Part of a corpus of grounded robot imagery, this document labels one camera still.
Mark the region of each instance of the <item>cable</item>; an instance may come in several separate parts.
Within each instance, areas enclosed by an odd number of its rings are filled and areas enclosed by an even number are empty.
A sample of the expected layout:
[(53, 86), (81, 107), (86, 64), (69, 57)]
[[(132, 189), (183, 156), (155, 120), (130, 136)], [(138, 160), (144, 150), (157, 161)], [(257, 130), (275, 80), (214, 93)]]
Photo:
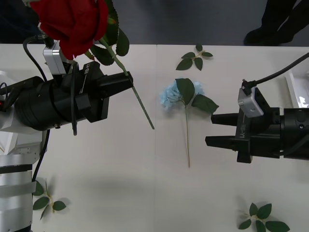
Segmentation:
[(302, 57), (298, 58), (297, 60), (295, 60), (292, 64), (288, 65), (287, 67), (285, 67), (284, 69), (272, 74), (272, 75), (269, 75), (267, 77), (264, 77), (258, 81), (255, 81), (255, 86), (258, 85), (258, 84), (261, 84), (261, 83), (264, 83), (266, 81), (269, 81), (271, 79), (274, 79), (275, 77), (281, 75), (281, 74), (284, 74), (285, 72), (287, 72), (288, 70), (290, 70), (291, 68), (293, 68), (294, 66), (296, 66), (297, 64), (299, 64), (300, 62), (304, 61), (305, 59), (307, 59), (309, 57), (309, 53), (303, 55)]
[(40, 71), (40, 73), (41, 73), (41, 75), (43, 77), (43, 80), (45, 82), (47, 82), (46, 76), (45, 76), (42, 68), (37, 63), (37, 61), (34, 59), (34, 57), (31, 55), (31, 53), (29, 52), (28, 47), (27, 47), (27, 45), (29, 43), (35, 42), (35, 41), (43, 41), (42, 36), (41, 35), (36, 35), (36, 36), (32, 36), (32, 37), (29, 37), (29, 38), (25, 39), (24, 42), (23, 42), (23, 48), (24, 48), (24, 51), (27, 54), (27, 56), (32, 60), (32, 62), (35, 64), (35, 66), (37, 66), (38, 70)]
[(47, 144), (48, 144), (48, 140), (49, 140), (49, 134), (50, 134), (50, 130), (47, 130), (46, 138), (45, 138), (45, 142), (44, 142), (44, 146), (43, 146), (42, 151), (40, 152), (40, 159), (39, 159), (39, 161), (38, 161), (38, 165), (36, 166), (36, 168), (35, 168), (35, 170), (34, 170), (33, 177), (32, 177), (32, 182), (34, 182), (35, 179), (37, 178), (40, 165), (41, 165), (41, 163), (42, 163), (42, 160), (43, 160), (43, 158), (44, 158), (44, 154), (45, 154), (46, 149), (47, 149)]
[(5, 99), (7, 99), (8, 98), (8, 86), (5, 82), (2, 82), (0, 85), (0, 89), (2, 88), (3, 85), (5, 87)]
[(71, 117), (72, 117), (72, 128), (74, 136), (77, 135), (77, 122), (75, 115), (75, 78), (78, 70), (79, 70), (78, 63), (74, 62), (71, 75)]
[[(27, 47), (28, 43), (35, 42), (35, 41), (43, 41), (43, 37), (41, 35), (36, 35), (36, 36), (32, 36), (32, 37), (29, 37), (29, 38), (25, 39), (24, 42), (23, 42), (23, 48), (24, 48), (24, 51), (27, 54), (27, 56), (32, 60), (32, 62), (35, 64), (35, 66), (40, 71), (44, 82), (47, 82), (47, 78), (46, 78), (42, 68), (37, 63), (35, 58), (31, 55), (31, 53), (29, 52), (28, 47)], [(44, 158), (44, 155), (45, 155), (45, 152), (46, 152), (46, 149), (47, 149), (47, 144), (48, 144), (48, 140), (49, 140), (49, 134), (50, 134), (50, 130), (47, 130), (44, 146), (43, 146), (43, 149), (40, 152), (40, 158), (39, 158), (38, 164), (35, 167), (35, 170), (34, 170), (34, 173), (33, 173), (33, 177), (32, 177), (32, 181), (33, 182), (37, 178), (37, 175), (38, 175), (41, 163), (43, 161), (43, 158)]]
[(292, 146), (291, 148), (282, 151), (282, 152), (277, 152), (274, 153), (274, 155), (276, 156), (288, 156), (293, 154), (294, 152), (296, 152), (299, 148), (301, 148), (306, 142), (309, 141), (309, 134), (307, 134), (306, 136), (304, 136), (301, 140), (299, 140), (294, 146)]

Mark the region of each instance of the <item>rose petal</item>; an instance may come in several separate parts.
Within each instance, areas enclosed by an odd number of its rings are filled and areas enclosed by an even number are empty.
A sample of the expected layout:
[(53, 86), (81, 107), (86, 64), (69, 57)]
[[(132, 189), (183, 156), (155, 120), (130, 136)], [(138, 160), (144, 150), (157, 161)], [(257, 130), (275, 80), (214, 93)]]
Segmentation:
[(85, 44), (93, 41), (98, 29), (99, 13), (97, 8), (86, 12), (76, 22), (70, 34), (70, 43), (72, 45)]
[(101, 39), (103, 35), (105, 34), (106, 28), (107, 28), (107, 20), (108, 20), (108, 8), (105, 3), (105, 0), (98, 0), (97, 5), (98, 5), (99, 13), (100, 13), (100, 19), (99, 19), (99, 24), (98, 24), (98, 30), (94, 37), (95, 40)]
[(60, 41), (60, 47), (62, 50), (63, 55), (67, 59), (74, 59), (74, 57), (79, 56), (81, 54), (84, 54), (86, 51), (89, 50), (89, 48), (92, 46), (93, 42), (90, 41), (88, 43), (79, 44), (77, 46), (72, 46), (70, 41), (67, 40), (61, 40)]
[(39, 15), (42, 23), (47, 23), (61, 33), (69, 36), (75, 20), (68, 0), (41, 0), (31, 6)]
[(41, 1), (32, 1), (30, 2), (31, 8), (38, 14), (41, 14), (42, 8), (44, 7), (46, 0), (41, 0)]
[(96, 4), (93, 0), (69, 0), (69, 2), (75, 22), (80, 20), (83, 14), (96, 8)]
[(54, 40), (69, 40), (69, 37), (66, 34), (63, 34), (59, 28), (55, 28), (48, 23), (41, 23), (41, 29)]

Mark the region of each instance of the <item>white table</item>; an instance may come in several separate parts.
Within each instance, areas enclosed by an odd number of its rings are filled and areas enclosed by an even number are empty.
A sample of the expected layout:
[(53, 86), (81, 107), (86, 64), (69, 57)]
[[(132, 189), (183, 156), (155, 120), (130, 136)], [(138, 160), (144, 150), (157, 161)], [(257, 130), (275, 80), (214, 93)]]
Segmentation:
[[(30, 45), (45, 72), (41, 45)], [(179, 77), (200, 81), (220, 107), (217, 114), (238, 111), (242, 79), (253, 80), (285, 67), (305, 52), (297, 47), (204, 46), (214, 54), (195, 67), (176, 71), (180, 57), (193, 46), (133, 45), (121, 58), (153, 120), (148, 121), (131, 90), (111, 97), (108, 119), (52, 130), (39, 177), (47, 178), (54, 200), (69, 206), (40, 221), (34, 232), (238, 232), (239, 210), (273, 204), (272, 215), (291, 231), (305, 231), (309, 213), (309, 163), (293, 159), (253, 158), (237, 163), (237, 154), (207, 147), (205, 136), (234, 135), (235, 128), (213, 125), (198, 111), (189, 116), (191, 168), (187, 167), (182, 110), (166, 114), (158, 93)], [(80, 56), (77, 61), (88, 62)], [(309, 67), (309, 61), (301, 69)], [(18, 80), (39, 75), (21, 45), (0, 44), (0, 70)], [(120, 72), (114, 64), (106, 74)], [(283, 77), (259, 86), (270, 106), (292, 107)]]

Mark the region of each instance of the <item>leaf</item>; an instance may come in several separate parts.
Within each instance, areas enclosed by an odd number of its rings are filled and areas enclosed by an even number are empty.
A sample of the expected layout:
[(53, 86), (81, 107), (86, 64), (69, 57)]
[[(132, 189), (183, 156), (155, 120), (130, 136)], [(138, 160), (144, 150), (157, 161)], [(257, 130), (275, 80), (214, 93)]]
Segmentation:
[(92, 45), (90, 50), (101, 64), (108, 66), (114, 63), (114, 59), (107, 51), (107, 49)]
[(119, 28), (119, 36), (117, 41), (116, 53), (117, 55), (124, 57), (130, 48), (130, 42), (126, 34)]
[(259, 208), (256, 215), (259, 219), (266, 219), (269, 217), (270, 213), (271, 213), (271, 204), (266, 204), (261, 208)]
[(202, 56), (204, 56), (204, 57), (213, 57), (213, 55), (211, 53), (209, 53), (209, 52), (203, 52)]
[(177, 88), (183, 97), (185, 105), (189, 104), (194, 96), (195, 88), (192, 81), (186, 79), (176, 79)]
[(114, 20), (113, 18), (108, 18), (107, 20), (108, 24), (116, 24), (116, 20)]
[(65, 209), (67, 206), (62, 201), (54, 202), (53, 209), (56, 211), (60, 211)]
[(213, 100), (201, 94), (196, 95), (196, 97), (193, 99), (192, 106), (211, 115), (219, 107), (216, 103), (213, 102)]
[(194, 52), (189, 52), (187, 54), (184, 54), (182, 59), (185, 59), (185, 58), (194, 58), (195, 57), (195, 53)]
[(89, 52), (89, 50), (85, 52), (85, 55), (86, 55), (89, 59), (91, 59), (91, 60), (93, 60), (93, 61), (95, 60), (94, 55), (92, 55), (91, 52)]
[(245, 222), (241, 223), (238, 229), (245, 230), (251, 226), (251, 219), (246, 220)]
[(48, 188), (47, 188), (47, 179), (45, 179), (45, 188), (46, 188), (46, 194), (47, 194), (47, 196), (50, 196), (50, 195), (49, 195), (49, 192), (48, 192)]
[(195, 63), (195, 66), (196, 66), (200, 71), (202, 71), (202, 68), (203, 68), (203, 60), (202, 60), (202, 58), (198, 57), (198, 58), (194, 59), (194, 63)]
[(44, 193), (44, 189), (37, 180), (35, 182), (36, 182), (36, 187), (35, 187), (35, 192), (33, 193), (33, 196), (41, 196)]
[(41, 214), (40, 221), (42, 220), (42, 218), (43, 218), (44, 214), (46, 213), (48, 207), (49, 207), (49, 205), (47, 205), (47, 206), (45, 207), (45, 209), (43, 210), (43, 212), (42, 212), (42, 214)]
[(288, 225), (282, 221), (267, 221), (265, 225), (270, 232), (287, 232), (290, 230)]
[(201, 52), (203, 50), (203, 46), (200, 43), (197, 43), (197, 45), (195, 46), (195, 48), (197, 49), (197, 51)]
[(108, 8), (109, 17), (114, 19), (117, 22), (117, 24), (119, 24), (118, 14), (117, 14), (117, 11), (114, 8), (114, 4), (113, 4), (112, 0), (105, 0), (105, 3), (106, 3), (107, 8)]
[(191, 58), (183, 59), (177, 66), (176, 70), (182, 71), (182, 70), (190, 69), (192, 64), (193, 64), (193, 61)]
[(105, 32), (106, 42), (109, 46), (112, 46), (117, 43), (118, 40), (118, 25), (117, 24), (108, 24)]
[(41, 197), (33, 204), (33, 210), (43, 209), (48, 203), (48, 197)]
[(257, 214), (257, 206), (255, 204), (252, 203), (250, 205), (249, 213), (250, 213), (250, 216)]
[(256, 226), (256, 231), (257, 232), (266, 232), (265, 225), (261, 221), (256, 220), (255, 221), (255, 226)]

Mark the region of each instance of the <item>green stem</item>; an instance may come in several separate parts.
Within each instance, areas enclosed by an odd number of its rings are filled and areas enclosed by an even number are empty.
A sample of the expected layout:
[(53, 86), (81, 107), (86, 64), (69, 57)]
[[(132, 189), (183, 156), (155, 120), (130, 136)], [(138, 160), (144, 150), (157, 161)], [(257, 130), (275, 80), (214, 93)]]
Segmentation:
[(185, 105), (184, 106), (184, 111), (185, 111), (185, 122), (187, 126), (187, 151), (188, 151), (188, 166), (190, 167), (190, 152), (189, 152), (189, 130), (188, 130), (188, 108)]
[[(110, 55), (112, 56), (112, 58), (115, 60), (116, 64), (124, 71), (125, 75), (126, 75), (126, 76), (129, 76), (129, 74), (128, 74), (127, 71), (126, 71), (125, 66), (120, 62), (120, 60), (117, 58), (116, 54), (114, 53), (114, 51), (112, 50), (112, 48), (107, 44), (107, 42), (106, 42), (103, 38), (99, 39), (99, 42), (100, 42), (104, 47), (106, 47), (107, 51), (110, 53)], [(146, 118), (148, 119), (148, 121), (149, 121), (149, 123), (150, 123), (151, 128), (154, 130), (155, 127), (154, 127), (154, 125), (153, 125), (153, 123), (152, 123), (152, 121), (151, 121), (151, 119), (150, 119), (150, 117), (149, 117), (149, 115), (148, 115), (148, 113), (147, 113), (145, 107), (144, 107), (143, 102), (142, 102), (141, 99), (140, 99), (139, 94), (137, 93), (137, 91), (136, 91), (136, 89), (135, 89), (134, 86), (132, 87), (132, 89), (133, 89), (133, 92), (134, 92), (134, 94), (135, 94), (137, 100), (138, 100), (139, 103), (140, 103), (141, 108), (142, 108), (143, 111), (144, 111), (144, 114), (146, 115)]]
[(54, 205), (54, 199), (53, 197), (47, 192), (47, 194), (45, 194), (51, 201), (51, 206), (52, 206), (52, 210), (53, 210), (53, 213), (55, 213), (55, 210), (53, 208), (53, 205)]

